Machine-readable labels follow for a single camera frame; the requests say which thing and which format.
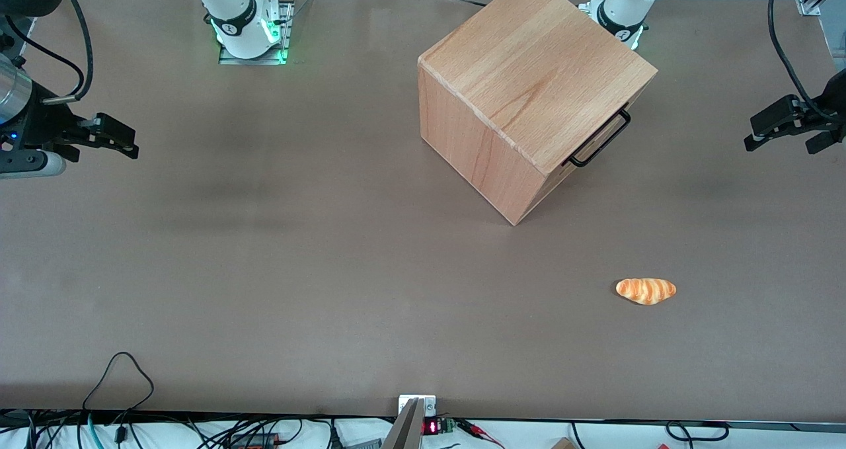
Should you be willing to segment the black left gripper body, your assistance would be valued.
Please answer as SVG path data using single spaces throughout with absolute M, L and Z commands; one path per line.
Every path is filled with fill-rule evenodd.
M 828 79 L 827 85 L 815 99 L 810 99 L 801 81 L 796 87 L 806 103 L 806 115 L 800 121 L 800 134 L 808 132 L 833 132 L 844 136 L 845 118 L 845 69 Z

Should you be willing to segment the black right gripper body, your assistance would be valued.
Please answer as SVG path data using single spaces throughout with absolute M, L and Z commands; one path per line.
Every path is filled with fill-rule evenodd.
M 87 140 L 78 127 L 83 118 L 66 104 L 44 105 L 53 97 L 41 85 L 33 85 L 26 106 L 2 124 L 1 172 L 3 174 L 61 174 L 67 161 L 61 157 L 61 140 Z

